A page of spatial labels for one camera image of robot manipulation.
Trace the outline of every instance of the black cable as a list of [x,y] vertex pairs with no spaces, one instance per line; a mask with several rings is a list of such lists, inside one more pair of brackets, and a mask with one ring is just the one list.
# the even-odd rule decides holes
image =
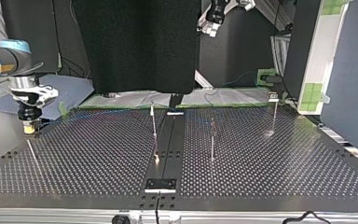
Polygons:
[[308,211],[306,213],[304,213],[301,217],[289,217],[287,219],[285,219],[282,224],[287,224],[289,222],[301,222],[304,220],[304,218],[306,218],[308,215],[313,215],[314,217],[316,217],[317,219],[321,220],[322,222],[325,222],[327,224],[331,224],[331,222],[327,221],[326,219],[322,218],[322,217],[318,217],[318,215],[316,215],[314,212],[312,211]]
[[[58,52],[61,54],[61,48],[60,48],[60,37],[58,35],[58,25],[57,25],[57,18],[56,18],[56,6],[55,6],[55,3],[54,3],[54,0],[51,1],[52,3],[52,7],[53,7],[53,15],[54,15],[54,26],[55,26],[55,30],[56,30],[56,38],[57,38],[57,43],[58,43]],[[82,76],[78,74],[77,71],[75,71],[68,63],[65,63],[64,61],[62,61],[62,63],[65,63],[68,67],[69,67],[69,73],[71,73],[71,70],[77,74],[79,77],[84,77],[84,69],[78,65],[77,63],[74,63],[73,61],[61,56],[62,59],[66,60],[67,62],[73,64],[74,66],[78,67],[81,72],[82,72]]]
[[84,69],[83,69],[80,65],[78,65],[77,63],[74,63],[73,61],[71,61],[71,60],[69,60],[69,59],[67,59],[67,58],[65,58],[65,57],[63,57],[63,56],[61,56],[61,58],[64,59],[64,60],[66,60],[68,63],[71,63],[71,64],[73,64],[74,66],[78,67],[78,68],[81,70],[81,72],[82,72],[82,77],[84,77]]
[[234,84],[234,83],[238,82],[245,75],[251,74],[251,73],[255,73],[255,72],[246,72],[246,73],[240,75],[239,77],[237,77],[237,79],[235,79],[234,81],[223,83],[220,87],[218,87],[217,91],[215,91],[214,93],[205,93],[204,94],[204,99],[206,100],[206,102],[208,102],[208,104],[211,105],[211,107],[213,107],[213,104],[211,103],[211,101],[209,101],[208,98],[206,98],[207,95],[208,96],[216,95],[220,91],[221,88],[223,88],[223,87],[225,87],[226,85],[229,85],[229,84]]
[[72,72],[74,72],[78,77],[82,77],[80,74],[78,74],[77,71],[72,69],[72,67],[68,63],[66,63],[65,61],[62,61],[62,64],[65,64],[68,67],[70,77],[72,76]]
[[290,93],[289,89],[287,89],[287,86],[286,86],[286,83],[284,83],[284,80],[283,80],[283,76],[282,76],[282,73],[279,69],[279,65],[278,65],[278,52],[277,52],[277,45],[276,45],[276,41],[275,41],[275,35],[276,35],[276,24],[277,24],[277,21],[278,21],[278,15],[279,15],[279,11],[281,9],[281,4],[278,2],[278,6],[277,6],[277,12],[275,14],[275,20],[274,20],[274,26],[273,26],[273,29],[274,29],[274,35],[272,36],[272,39],[273,39],[273,42],[274,42],[274,52],[275,52],[275,63],[277,64],[277,69],[278,69],[278,73],[277,75],[281,78],[282,80],[282,84],[285,88],[285,91],[287,92],[287,94],[289,95],[290,99],[292,100],[293,104],[295,104],[296,108],[298,109],[298,105],[295,101],[295,99],[293,98],[292,94]]
[[157,199],[157,204],[156,204],[156,210],[155,210],[155,214],[156,214],[156,223],[157,223],[157,224],[159,224],[159,215],[158,215],[159,195],[160,195],[160,194],[158,194],[158,199]]

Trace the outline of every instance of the black fabric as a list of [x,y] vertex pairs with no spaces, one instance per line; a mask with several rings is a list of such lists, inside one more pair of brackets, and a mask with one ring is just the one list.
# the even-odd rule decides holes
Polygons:
[[10,39],[29,43],[35,63],[44,65],[36,73],[59,70],[59,48],[52,0],[1,0]]
[[94,88],[192,92],[199,0],[73,0]]

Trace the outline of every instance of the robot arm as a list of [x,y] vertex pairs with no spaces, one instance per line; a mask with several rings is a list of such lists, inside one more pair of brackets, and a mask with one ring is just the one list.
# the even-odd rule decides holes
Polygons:
[[27,42],[0,42],[0,76],[8,75],[10,91],[7,93],[19,103],[18,116],[23,121],[25,133],[35,132],[36,123],[42,115],[42,107],[54,101],[59,94],[51,86],[39,85],[34,70],[42,65],[43,63],[33,63]]
[[217,30],[225,21],[225,16],[234,7],[243,7],[246,11],[255,7],[255,0],[211,0],[211,5],[199,18],[201,32],[215,37]]

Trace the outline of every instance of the metal table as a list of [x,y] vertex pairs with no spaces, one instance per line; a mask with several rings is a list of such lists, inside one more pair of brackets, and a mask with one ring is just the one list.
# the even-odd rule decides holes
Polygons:
[[[26,144],[2,155],[0,220],[136,213],[154,221],[156,210],[189,221],[307,210],[358,218],[349,215],[358,213],[358,160],[293,110],[165,112],[156,112],[157,145],[148,110],[80,110],[32,141],[37,160]],[[176,179],[176,193],[145,193],[150,178]]]

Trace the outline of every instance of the metal plate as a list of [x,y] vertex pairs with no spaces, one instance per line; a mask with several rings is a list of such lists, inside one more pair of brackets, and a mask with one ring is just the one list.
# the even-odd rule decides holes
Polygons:
[[[163,111],[156,112],[161,127]],[[148,110],[77,111],[0,160],[0,206],[139,208],[155,149]]]
[[282,108],[188,109],[182,167],[177,210],[358,212],[358,160]]

